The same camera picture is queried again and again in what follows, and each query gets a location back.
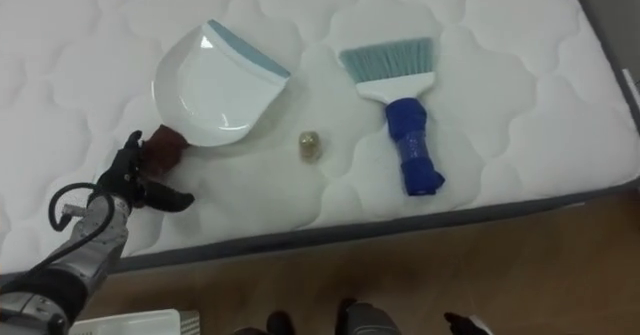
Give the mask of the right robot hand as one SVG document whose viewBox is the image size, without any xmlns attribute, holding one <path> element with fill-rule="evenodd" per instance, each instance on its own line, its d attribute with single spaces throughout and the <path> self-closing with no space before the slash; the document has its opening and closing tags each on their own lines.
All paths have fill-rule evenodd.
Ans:
<svg viewBox="0 0 640 335">
<path fill-rule="evenodd" d="M 476 315 L 462 316 L 447 312 L 444 319 L 453 335 L 494 335 L 493 331 Z"/>
</svg>

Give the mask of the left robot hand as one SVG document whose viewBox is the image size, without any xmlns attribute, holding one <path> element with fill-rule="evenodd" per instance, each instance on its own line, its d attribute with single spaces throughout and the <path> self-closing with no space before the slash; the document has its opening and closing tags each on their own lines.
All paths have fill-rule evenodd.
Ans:
<svg viewBox="0 0 640 335">
<path fill-rule="evenodd" d="M 141 130 L 129 135 L 111 166 L 98 178 L 98 186 L 134 208 L 150 207 L 170 213 L 188 209 L 195 201 L 194 195 L 175 190 L 161 180 L 180 163 L 189 143 L 164 125 L 149 139 L 142 137 Z"/>
</svg>

